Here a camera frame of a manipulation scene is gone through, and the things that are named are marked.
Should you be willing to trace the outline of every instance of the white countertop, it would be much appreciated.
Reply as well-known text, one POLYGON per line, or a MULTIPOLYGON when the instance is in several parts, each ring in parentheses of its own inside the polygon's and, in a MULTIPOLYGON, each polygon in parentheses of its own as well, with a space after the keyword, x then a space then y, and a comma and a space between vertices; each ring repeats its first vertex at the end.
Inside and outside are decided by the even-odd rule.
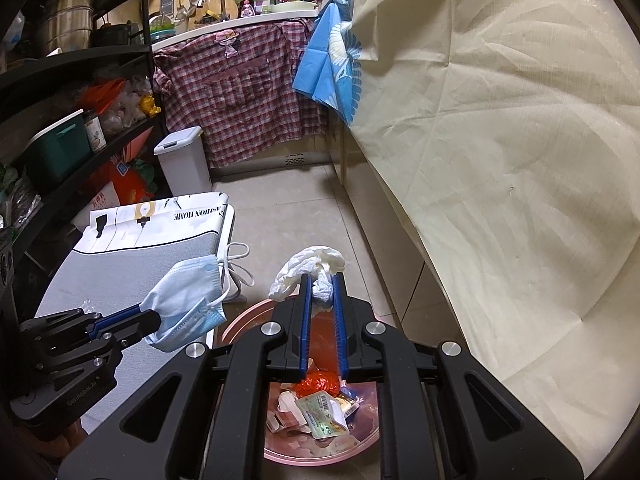
POLYGON ((226 28, 246 27, 247 25, 257 25, 258 23, 280 22, 282 20, 292 20, 295 18, 315 18, 318 15, 317 10, 287 10, 286 12, 272 12, 270 14, 258 14, 257 16, 249 16, 248 18, 237 18, 228 22, 211 23, 204 27, 188 30, 182 34, 178 34, 172 38, 158 41, 152 45, 153 51, 160 50, 166 46, 180 43, 185 40, 193 40, 204 34, 211 34, 226 28))

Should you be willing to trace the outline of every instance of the green storage box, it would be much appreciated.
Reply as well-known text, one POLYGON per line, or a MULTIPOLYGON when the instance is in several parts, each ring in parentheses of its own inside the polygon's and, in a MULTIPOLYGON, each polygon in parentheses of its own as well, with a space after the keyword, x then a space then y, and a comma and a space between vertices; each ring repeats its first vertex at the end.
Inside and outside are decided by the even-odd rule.
POLYGON ((18 166, 25 166, 33 187, 46 194, 90 157, 82 110, 78 110, 34 135, 18 158, 18 166))

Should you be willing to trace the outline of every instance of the plaid cloth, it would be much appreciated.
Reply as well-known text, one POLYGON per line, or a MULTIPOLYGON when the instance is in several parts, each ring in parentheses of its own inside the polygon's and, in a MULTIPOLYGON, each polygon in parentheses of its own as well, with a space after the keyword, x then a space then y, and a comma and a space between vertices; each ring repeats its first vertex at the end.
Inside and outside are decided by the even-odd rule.
POLYGON ((202 127, 212 168, 323 134, 326 109, 291 87, 312 27, 291 20, 236 28, 238 55, 228 59, 216 34, 157 51, 154 87, 169 131, 202 127))

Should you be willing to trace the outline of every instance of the faucet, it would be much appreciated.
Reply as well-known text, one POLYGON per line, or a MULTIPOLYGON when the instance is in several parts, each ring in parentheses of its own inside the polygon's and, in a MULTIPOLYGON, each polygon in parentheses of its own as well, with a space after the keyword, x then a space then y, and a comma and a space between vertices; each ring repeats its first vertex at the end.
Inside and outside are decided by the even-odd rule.
MULTIPOLYGON (((198 0, 196 7, 198 9, 201 9, 203 6, 204 6, 204 0, 198 0)), ((220 21, 221 22, 228 21, 229 17, 226 15, 225 0, 220 0, 220 11, 222 12, 222 15, 220 16, 220 21)))

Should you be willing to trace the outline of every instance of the face mask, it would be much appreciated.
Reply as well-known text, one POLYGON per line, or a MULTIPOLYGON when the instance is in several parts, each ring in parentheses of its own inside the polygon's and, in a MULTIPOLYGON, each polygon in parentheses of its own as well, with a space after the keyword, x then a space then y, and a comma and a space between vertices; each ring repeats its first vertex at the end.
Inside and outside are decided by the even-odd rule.
POLYGON ((161 319, 158 331, 145 337, 145 341, 163 352, 172 352, 224 323, 226 317, 222 301, 229 294, 231 279, 249 286, 255 283, 254 277, 243 267, 238 266, 249 276, 250 283, 233 268, 230 269, 229 260, 244 258, 248 254, 247 244, 231 242, 223 258, 209 254, 175 264, 140 303, 141 311, 154 310, 161 319), (240 245, 246 252, 228 256, 232 245, 240 245), (225 290, 222 290, 220 265, 223 265, 227 276, 225 290))

